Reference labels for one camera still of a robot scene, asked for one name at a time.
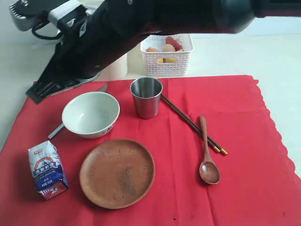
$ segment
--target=wooden spoon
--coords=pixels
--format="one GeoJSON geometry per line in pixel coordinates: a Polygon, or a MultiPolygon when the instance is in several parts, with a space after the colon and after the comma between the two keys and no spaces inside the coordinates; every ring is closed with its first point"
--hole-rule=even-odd
{"type": "Polygon", "coordinates": [[[199,175],[207,184],[216,185],[218,182],[220,182],[221,176],[209,153],[206,119],[204,116],[200,116],[199,121],[203,131],[203,140],[205,143],[204,158],[199,167],[199,175]]]}

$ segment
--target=stainless steel cup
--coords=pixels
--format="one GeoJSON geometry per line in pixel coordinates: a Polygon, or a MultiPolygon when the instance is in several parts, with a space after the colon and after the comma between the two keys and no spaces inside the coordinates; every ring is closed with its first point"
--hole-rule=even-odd
{"type": "Polygon", "coordinates": [[[143,77],[132,82],[130,90],[133,95],[136,113],[140,118],[150,119],[158,114],[162,83],[151,77],[143,77]]]}

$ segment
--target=white bowl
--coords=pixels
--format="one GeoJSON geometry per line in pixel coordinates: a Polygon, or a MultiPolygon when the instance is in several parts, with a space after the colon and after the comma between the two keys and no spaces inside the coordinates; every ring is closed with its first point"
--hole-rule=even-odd
{"type": "Polygon", "coordinates": [[[107,134],[120,113],[115,97],[104,92],[88,92],[71,100],[64,108],[62,121],[71,132],[84,138],[107,134]]]}

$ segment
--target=white wall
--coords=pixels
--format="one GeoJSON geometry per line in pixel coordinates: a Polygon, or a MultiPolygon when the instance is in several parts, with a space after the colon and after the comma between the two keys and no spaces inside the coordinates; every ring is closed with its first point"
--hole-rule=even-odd
{"type": "MultiPolygon", "coordinates": [[[[9,5],[15,1],[0,0],[0,21],[2,23],[0,32],[0,44],[34,44],[43,43],[44,41],[33,37],[31,32],[21,32],[17,30],[12,22],[9,13],[9,5]]],[[[51,25],[45,27],[42,31],[46,35],[54,35],[55,28],[51,25]]],[[[236,35],[272,35],[272,34],[300,34],[301,18],[265,18],[256,19],[242,33],[236,35]]],[[[195,38],[203,37],[230,37],[227,34],[194,34],[195,38]]]]}

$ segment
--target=red tablecloth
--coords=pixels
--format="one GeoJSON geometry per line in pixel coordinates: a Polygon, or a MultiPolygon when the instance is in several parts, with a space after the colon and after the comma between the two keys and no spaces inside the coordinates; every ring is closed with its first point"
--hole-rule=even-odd
{"type": "Polygon", "coordinates": [[[121,114],[108,135],[87,140],[64,129],[52,140],[70,189],[49,201],[35,191],[27,149],[45,141],[61,123],[66,103],[104,83],[86,84],[39,105],[26,100],[0,154],[1,225],[301,225],[301,180],[258,81],[251,76],[162,79],[164,94],[193,120],[203,114],[209,135],[229,152],[212,152],[222,177],[214,186],[205,186],[198,175],[201,139],[163,102],[157,117],[138,119],[130,82],[109,82],[107,91],[120,102],[121,114]],[[141,201],[122,210],[105,210],[84,196],[79,169],[93,147],[114,138],[134,139],[148,147],[156,176],[141,201]]]}

